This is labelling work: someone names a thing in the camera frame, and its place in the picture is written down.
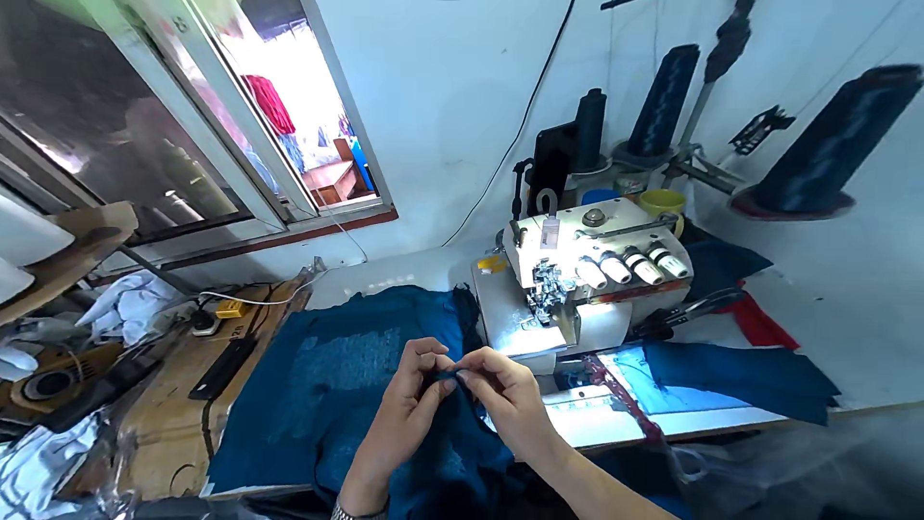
window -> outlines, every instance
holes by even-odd
[[[388,211],[325,35],[298,0],[5,0],[0,181],[132,202],[152,261]]]

red cloth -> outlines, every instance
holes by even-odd
[[[295,133],[295,125],[292,124],[292,118],[288,115],[283,100],[279,99],[273,82],[263,76],[244,76],[244,82],[250,87],[250,93],[257,100],[257,105],[270,120],[276,135],[286,135]]]
[[[735,322],[741,327],[741,332],[755,347],[782,345],[791,351],[798,350],[800,347],[788,332],[763,312],[763,309],[747,292],[745,292],[744,300],[716,311],[716,314],[725,313],[735,315]]]

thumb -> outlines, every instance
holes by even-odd
[[[484,403],[491,415],[498,415],[512,412],[514,405],[506,397],[497,393],[497,390],[491,386],[488,379],[471,370],[460,370],[458,376],[465,383],[465,386],[471,390],[471,393]]]
[[[430,429],[430,424],[433,422],[433,416],[436,415],[436,409],[439,408],[440,402],[443,402],[443,399],[455,389],[455,379],[444,379],[431,384],[420,396],[417,408],[414,408],[414,411],[410,413],[410,419],[420,424],[425,430]]]

cardboard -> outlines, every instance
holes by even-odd
[[[0,325],[25,316],[73,287],[138,228],[135,210],[127,202],[68,211],[51,220],[70,231],[76,239],[51,257],[25,267],[35,281],[18,296],[0,305]]]
[[[274,301],[285,300],[311,277],[303,269],[295,279],[285,282],[273,293]],[[253,288],[240,293],[241,298],[260,301],[268,288]],[[270,305],[266,322],[257,331],[257,345],[225,392],[215,400],[209,414],[213,446],[218,449],[228,413],[253,368],[260,362],[276,331],[288,315],[305,308],[311,288],[299,291],[289,304]],[[205,401],[188,398],[193,385],[224,351],[230,339],[242,335],[260,309],[253,305],[246,315],[224,320],[215,336],[195,338],[185,335],[164,359],[164,366],[154,376],[122,420],[119,438],[133,439],[137,449],[127,471],[119,476],[119,493],[129,490],[145,501],[170,497],[197,496],[206,483],[209,467],[202,433]],[[257,318],[259,324],[266,310]]]

yellow mug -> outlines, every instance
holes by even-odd
[[[674,236],[680,237],[684,232],[684,206],[687,198],[674,190],[651,190],[638,197],[638,207],[645,213],[657,217],[661,213],[673,213],[679,217],[674,228]]]

